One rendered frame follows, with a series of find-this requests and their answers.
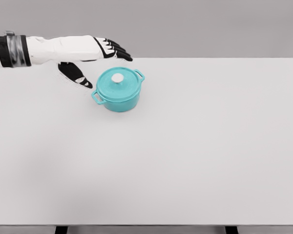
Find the teal lid with white knob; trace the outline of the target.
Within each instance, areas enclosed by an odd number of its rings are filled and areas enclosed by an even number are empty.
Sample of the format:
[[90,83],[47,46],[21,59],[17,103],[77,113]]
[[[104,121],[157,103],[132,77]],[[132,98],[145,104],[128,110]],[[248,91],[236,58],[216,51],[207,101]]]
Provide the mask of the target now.
[[[123,80],[115,82],[113,75],[121,74]],[[97,94],[108,101],[122,102],[135,97],[145,79],[140,73],[125,67],[114,67],[104,71],[96,83]]]

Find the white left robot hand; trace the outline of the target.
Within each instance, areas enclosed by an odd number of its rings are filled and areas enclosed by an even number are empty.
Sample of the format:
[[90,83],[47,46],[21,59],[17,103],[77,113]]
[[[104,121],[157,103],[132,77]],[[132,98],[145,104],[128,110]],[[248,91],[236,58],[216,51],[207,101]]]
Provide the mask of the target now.
[[131,55],[118,43],[89,35],[60,38],[60,44],[55,47],[55,52],[58,70],[72,82],[87,89],[93,88],[93,85],[75,64],[76,62],[110,58],[133,61]]

